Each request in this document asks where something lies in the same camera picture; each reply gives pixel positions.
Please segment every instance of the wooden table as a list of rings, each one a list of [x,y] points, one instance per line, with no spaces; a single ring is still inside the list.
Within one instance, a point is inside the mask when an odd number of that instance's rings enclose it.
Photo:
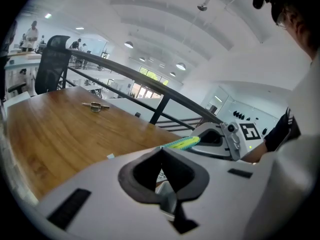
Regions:
[[[82,102],[109,105],[99,113]],[[7,137],[29,189],[39,199],[87,166],[180,139],[82,87],[41,94],[8,108]]]

